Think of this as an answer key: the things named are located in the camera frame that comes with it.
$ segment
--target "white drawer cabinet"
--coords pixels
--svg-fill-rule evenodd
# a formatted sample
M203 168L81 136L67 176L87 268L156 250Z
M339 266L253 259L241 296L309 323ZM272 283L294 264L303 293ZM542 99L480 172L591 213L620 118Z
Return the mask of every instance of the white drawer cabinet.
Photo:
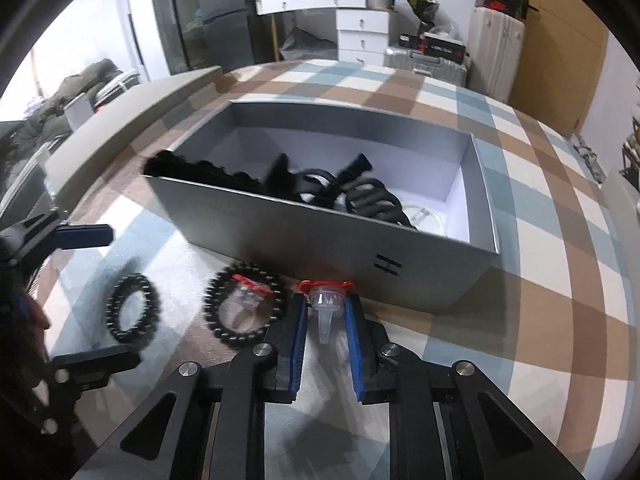
M376 52L358 52L357 50L340 49L338 51L338 60L349 61L352 63L383 66L385 55L378 54Z
M389 35L378 32L338 31L338 47L344 50L361 50L382 54L389 46Z
M355 7L366 9L367 0L257 0L258 14L274 14L289 10L327 9L335 7Z
M391 16L386 10L339 9L335 16L336 28L389 34Z

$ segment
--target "plaid tablecloth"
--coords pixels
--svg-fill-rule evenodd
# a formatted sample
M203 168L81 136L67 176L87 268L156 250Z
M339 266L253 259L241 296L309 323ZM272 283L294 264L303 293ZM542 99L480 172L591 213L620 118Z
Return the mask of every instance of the plaid tablecloth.
M640 441L640 425L627 415L635 311L612 221L580 158L544 124L469 90L328 60L223 76L142 132L73 213L74 222L111 224L117 238L110 248L58 252L44 267L37 297L53 321L52 354L114 343L104 301L121 275L146 274L162 301L143 363L79 404L98 442L181 362L232 357L201 314L206 281L228 258L190 246L139 175L145 157L229 99L341 102L473 134L494 204L500 265L439 316L367 308L391 340L425 360L475 362L588 479L620 471ZM268 407L268 478L388 478L386 408L356 403L344 337L330 349L313 334L311 325L299 400Z

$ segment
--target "clear plastic cup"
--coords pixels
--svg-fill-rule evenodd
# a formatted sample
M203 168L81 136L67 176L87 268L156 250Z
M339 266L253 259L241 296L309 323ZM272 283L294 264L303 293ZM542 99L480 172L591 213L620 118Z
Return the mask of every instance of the clear plastic cup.
M300 291L306 294L314 316L318 317L320 342L329 342L331 321L344 315L347 294L353 290L353 283L343 282L301 282Z

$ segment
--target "red plastic cap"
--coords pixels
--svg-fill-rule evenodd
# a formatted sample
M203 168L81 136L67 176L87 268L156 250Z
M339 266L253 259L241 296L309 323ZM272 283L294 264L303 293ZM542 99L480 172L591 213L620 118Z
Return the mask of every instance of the red plastic cap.
M349 294L350 292L353 292L353 289L355 288L355 285L353 285L353 283L351 282L338 283L338 282L329 282L326 280L310 282L309 280L305 280L304 282L300 282L300 285L298 286L298 290L300 290L302 294L305 294L306 296L308 296L312 288L315 288L316 286L323 286L323 285L337 286L342 290L344 290L347 294Z
M263 296L270 296L273 294L273 291L265 285L261 285L260 283L254 282L254 280L250 280L248 277L243 276L242 274L234 274L232 276L236 282L242 283L245 287L250 288L252 291L257 292Z

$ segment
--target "clothes pile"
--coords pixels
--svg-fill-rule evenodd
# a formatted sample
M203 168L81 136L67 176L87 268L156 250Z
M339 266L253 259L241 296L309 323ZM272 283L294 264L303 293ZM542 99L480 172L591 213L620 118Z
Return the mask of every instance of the clothes pile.
M48 144L53 152L71 135L65 106L83 92L93 106L96 94L119 73L111 59L93 63L81 74L66 77L58 91L27 119L0 122L0 197L41 146Z

